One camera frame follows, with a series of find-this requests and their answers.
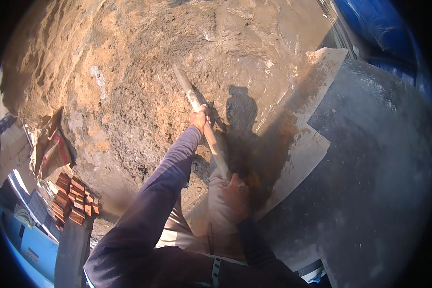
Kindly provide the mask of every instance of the beige pants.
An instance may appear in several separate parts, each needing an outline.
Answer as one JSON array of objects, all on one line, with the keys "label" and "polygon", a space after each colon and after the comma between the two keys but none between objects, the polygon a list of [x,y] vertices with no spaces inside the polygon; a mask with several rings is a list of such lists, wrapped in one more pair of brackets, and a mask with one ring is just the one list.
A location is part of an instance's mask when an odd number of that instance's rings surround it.
[{"label": "beige pants", "polygon": [[216,168],[211,174],[208,184],[207,235],[197,237],[192,233],[182,215],[181,198],[179,197],[156,247],[178,246],[184,250],[243,261],[245,257],[235,226],[237,220],[231,207],[226,205],[222,198],[224,187],[225,183],[219,168]]}]

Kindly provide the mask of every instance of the rocky ground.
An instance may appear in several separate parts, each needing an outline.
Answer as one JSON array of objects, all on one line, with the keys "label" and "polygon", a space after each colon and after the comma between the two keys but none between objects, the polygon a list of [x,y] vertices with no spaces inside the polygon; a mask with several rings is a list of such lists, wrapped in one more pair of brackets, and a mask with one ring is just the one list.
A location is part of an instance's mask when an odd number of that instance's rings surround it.
[{"label": "rocky ground", "polygon": [[[4,55],[4,104],[30,130],[63,107],[74,173],[120,215],[188,126],[173,63],[239,155],[330,27],[306,0],[38,0]],[[209,162],[202,142],[184,211],[206,194]]]}]

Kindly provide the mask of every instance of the hand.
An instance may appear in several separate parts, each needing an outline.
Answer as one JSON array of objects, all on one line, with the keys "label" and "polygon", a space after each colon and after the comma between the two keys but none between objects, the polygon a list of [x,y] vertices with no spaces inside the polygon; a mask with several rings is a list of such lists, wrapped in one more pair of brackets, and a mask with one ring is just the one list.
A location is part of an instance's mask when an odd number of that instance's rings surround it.
[{"label": "hand", "polygon": [[206,121],[210,121],[210,118],[205,114],[206,104],[203,104],[198,108],[198,111],[192,110],[190,112],[190,126],[197,128],[203,135],[203,126]]},{"label": "hand", "polygon": [[232,174],[232,179],[227,187],[222,189],[222,197],[234,211],[239,221],[243,221],[251,215],[248,197],[250,190],[237,173]]}]

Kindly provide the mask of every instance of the dust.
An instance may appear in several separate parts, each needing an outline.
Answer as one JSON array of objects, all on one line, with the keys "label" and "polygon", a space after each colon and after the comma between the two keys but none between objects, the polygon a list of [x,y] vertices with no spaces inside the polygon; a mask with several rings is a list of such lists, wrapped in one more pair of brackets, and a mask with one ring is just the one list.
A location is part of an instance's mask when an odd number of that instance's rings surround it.
[{"label": "dust", "polygon": [[[173,63],[230,131],[233,155],[322,43],[331,28],[322,14],[305,0],[38,0],[4,55],[4,103],[30,129],[63,107],[75,174],[123,207],[188,126]],[[227,106],[231,87],[256,103],[254,123],[244,102]],[[204,142],[197,155],[183,209],[207,192]]]}]

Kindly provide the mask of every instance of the wooden handle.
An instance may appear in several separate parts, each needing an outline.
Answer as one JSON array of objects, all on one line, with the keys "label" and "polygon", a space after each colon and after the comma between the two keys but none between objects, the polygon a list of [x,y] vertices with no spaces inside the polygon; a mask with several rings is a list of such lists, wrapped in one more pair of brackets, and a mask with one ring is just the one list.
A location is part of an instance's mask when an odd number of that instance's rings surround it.
[{"label": "wooden handle", "polygon": [[[200,103],[197,96],[195,95],[195,92],[192,88],[192,85],[190,84],[189,79],[187,78],[185,73],[181,71],[176,65],[173,65],[173,70],[174,73],[176,74],[176,77],[178,78],[179,84],[181,85],[182,89],[184,89],[184,92],[186,93],[187,99],[192,105],[192,109],[198,111],[199,107],[203,103]],[[229,184],[230,180],[232,179],[232,173],[230,172],[229,167],[227,166],[227,163],[224,159],[221,149],[219,148],[218,142],[216,141],[215,135],[213,133],[213,129],[211,128],[208,122],[206,122],[203,127],[203,134],[205,135],[206,141],[208,142],[211,153],[213,154],[213,157],[215,159],[216,165],[221,170],[222,179],[226,182],[226,184]]]}]

